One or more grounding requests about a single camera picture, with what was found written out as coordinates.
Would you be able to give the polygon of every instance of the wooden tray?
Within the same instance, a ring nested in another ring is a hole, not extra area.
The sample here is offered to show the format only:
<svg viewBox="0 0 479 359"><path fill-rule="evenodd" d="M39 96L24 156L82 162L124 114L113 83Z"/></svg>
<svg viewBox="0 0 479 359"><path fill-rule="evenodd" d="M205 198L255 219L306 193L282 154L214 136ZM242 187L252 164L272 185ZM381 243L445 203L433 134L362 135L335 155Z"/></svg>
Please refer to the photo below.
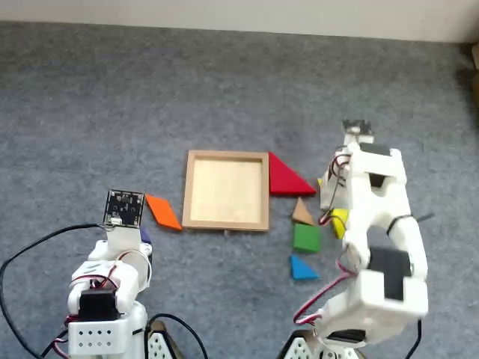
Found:
<svg viewBox="0 0 479 359"><path fill-rule="evenodd" d="M183 226L268 230L268 153L190 150Z"/></svg>

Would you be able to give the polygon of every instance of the blue triangle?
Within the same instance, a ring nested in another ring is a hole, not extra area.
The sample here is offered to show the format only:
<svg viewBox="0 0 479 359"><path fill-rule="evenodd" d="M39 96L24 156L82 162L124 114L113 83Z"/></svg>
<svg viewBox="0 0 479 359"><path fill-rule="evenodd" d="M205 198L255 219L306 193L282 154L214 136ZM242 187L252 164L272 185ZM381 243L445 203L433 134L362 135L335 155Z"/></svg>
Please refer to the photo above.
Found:
<svg viewBox="0 0 479 359"><path fill-rule="evenodd" d="M313 269L304 263L300 258L291 254L291 271L293 273L293 279L319 279L320 276L316 274Z"/></svg>

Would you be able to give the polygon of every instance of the circuit board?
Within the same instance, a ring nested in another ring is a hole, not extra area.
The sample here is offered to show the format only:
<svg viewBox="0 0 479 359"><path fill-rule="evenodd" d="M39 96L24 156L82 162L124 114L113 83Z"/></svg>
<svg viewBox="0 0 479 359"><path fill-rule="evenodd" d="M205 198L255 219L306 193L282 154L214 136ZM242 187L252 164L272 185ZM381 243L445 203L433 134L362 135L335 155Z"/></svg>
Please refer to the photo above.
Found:
<svg viewBox="0 0 479 359"><path fill-rule="evenodd" d="M111 189L106 198L103 224L139 228L143 214L144 193Z"/></svg>

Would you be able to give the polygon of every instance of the black cable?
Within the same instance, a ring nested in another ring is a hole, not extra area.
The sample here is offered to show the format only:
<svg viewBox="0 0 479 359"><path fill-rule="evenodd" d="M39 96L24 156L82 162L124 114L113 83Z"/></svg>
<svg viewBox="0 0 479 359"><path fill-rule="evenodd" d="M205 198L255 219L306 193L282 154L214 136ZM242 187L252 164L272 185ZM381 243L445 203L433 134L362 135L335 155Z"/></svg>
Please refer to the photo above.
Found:
<svg viewBox="0 0 479 359"><path fill-rule="evenodd" d="M341 172L343 171L344 166L347 165L348 163L349 163L349 162L343 162L343 163L341 163L341 164L339 165L339 171L338 171L338 174L339 174L339 175L341 175ZM335 189L334 189L334 191L332 192L331 202L329 202L328 209L324 212L325 214L322 215L322 216L320 217L320 219L321 219L322 217L324 217L326 214L328 214L328 213L333 209L333 208L332 208L332 203L333 203L334 200L335 200L336 191L338 190L338 186L339 186L339 178L338 178L338 180L336 181Z"/></svg>
<svg viewBox="0 0 479 359"><path fill-rule="evenodd" d="M36 242L33 242L30 245L27 245L26 247L24 247L20 251L16 252L13 256L11 256L7 260L5 260L3 262L3 264L1 265L1 268L0 268L0 308L1 308L1 313L3 314L3 317L5 317L5 321L7 322L8 326L12 330L13 335L18 340L20 345L34 358L43 359L43 357L40 354L38 354L32 347L30 347L30 345L27 343L26 339L21 335L20 331L18 330L18 328L13 323L13 320L10 316L10 313L8 312L7 305L5 304L5 298L4 298L4 293L3 293L3 277L4 277L5 269L7 269L7 266L10 263L12 263L21 254L25 253L26 251L29 251L30 249L32 249L33 247L36 247L37 245L39 245L41 243L51 239L52 237L58 236L59 234L62 234L62 233L65 233L65 232L69 232L71 230L81 230L81 229L84 229L84 228L92 228L92 227L100 227L101 228L101 226L96 224L96 223L89 223L89 224L78 224L78 225L75 225L75 226L69 226L69 227L62 228L60 230L56 230L55 232L50 233L49 235L38 239Z"/></svg>
<svg viewBox="0 0 479 359"><path fill-rule="evenodd" d="M68 329L65 329L59 335L57 335L55 339L63 338L65 335L67 335L67 333ZM45 348L45 350L43 350L42 354L40 355L42 358L44 358L48 353L50 353L50 350L53 349L53 346L55 345L55 339L52 340L52 342Z"/></svg>
<svg viewBox="0 0 479 359"><path fill-rule="evenodd" d="M422 338L422 321L419 319L418 320L418 339L416 339L416 341L414 342L414 344L412 345L411 349L409 350L409 352L407 353L404 359L411 358L411 356L414 354L414 352L418 348L419 343L421 342L421 338Z"/></svg>
<svg viewBox="0 0 479 359"><path fill-rule="evenodd" d="M174 320L175 322L180 323L187 331L193 334L193 337L195 337L196 341L198 342L198 345L200 346L204 359L208 359L207 350L204 348L203 342L201 341L200 337L196 334L196 332L193 330L193 328L187 325L181 318L178 318L177 316L174 316L173 314L168 314L168 313L156 314L155 316L152 316L148 320L147 326L144 329L144 357L145 358L148 358L148 334L150 333L151 325L153 324L155 319L158 319L158 318L168 318L168 319Z"/></svg>

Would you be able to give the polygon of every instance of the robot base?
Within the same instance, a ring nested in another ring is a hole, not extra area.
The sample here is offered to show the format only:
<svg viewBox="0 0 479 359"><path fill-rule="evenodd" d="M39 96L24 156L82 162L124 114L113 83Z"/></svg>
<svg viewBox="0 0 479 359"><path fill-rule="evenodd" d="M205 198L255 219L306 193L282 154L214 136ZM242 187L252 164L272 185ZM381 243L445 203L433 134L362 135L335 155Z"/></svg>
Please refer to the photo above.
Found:
<svg viewBox="0 0 479 359"><path fill-rule="evenodd" d="M362 359L354 349L325 346L312 331L294 331L278 359Z"/></svg>

